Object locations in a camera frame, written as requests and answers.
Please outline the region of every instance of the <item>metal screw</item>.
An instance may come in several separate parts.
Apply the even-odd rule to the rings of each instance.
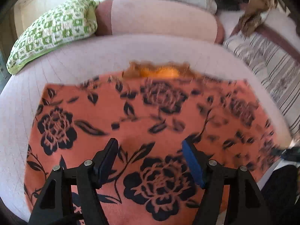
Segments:
[[[86,160],[86,161],[84,162],[84,165],[85,165],[85,166],[90,166],[90,165],[92,165],[92,163],[93,163],[92,160]]]
[[[53,171],[56,172],[56,171],[58,171],[60,169],[60,166],[59,165],[55,165],[52,169],[53,169]]]
[[[217,164],[217,162],[215,160],[210,160],[208,162],[208,164],[211,165],[211,166],[215,166]]]
[[[246,168],[245,166],[240,166],[240,169],[243,171],[243,172],[246,172],[248,170],[248,168]]]

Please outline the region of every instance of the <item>orange floral blanket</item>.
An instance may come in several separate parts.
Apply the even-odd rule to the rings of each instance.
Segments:
[[[118,156],[97,191],[108,222],[189,225],[204,191],[182,155],[188,136],[222,165],[247,166],[256,181],[275,161],[274,129],[246,81],[102,76],[80,86],[47,84],[28,145],[28,205],[32,210],[54,165],[77,167],[116,138]],[[78,211],[76,187],[72,192]]]

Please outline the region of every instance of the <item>striped cushion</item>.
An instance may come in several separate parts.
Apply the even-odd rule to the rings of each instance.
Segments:
[[[244,37],[240,32],[224,47],[242,59],[269,92],[281,110],[290,132],[299,132],[300,64],[280,46],[258,33]]]

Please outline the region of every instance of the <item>green and white pillow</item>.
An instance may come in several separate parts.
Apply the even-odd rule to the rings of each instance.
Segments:
[[[70,0],[44,13],[15,42],[6,67],[17,74],[28,62],[97,30],[93,0]]]

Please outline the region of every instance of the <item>blue gripper pad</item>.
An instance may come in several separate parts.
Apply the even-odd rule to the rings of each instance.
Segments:
[[[204,180],[203,170],[186,140],[182,142],[182,152],[193,176],[194,182],[204,189],[206,183]]]

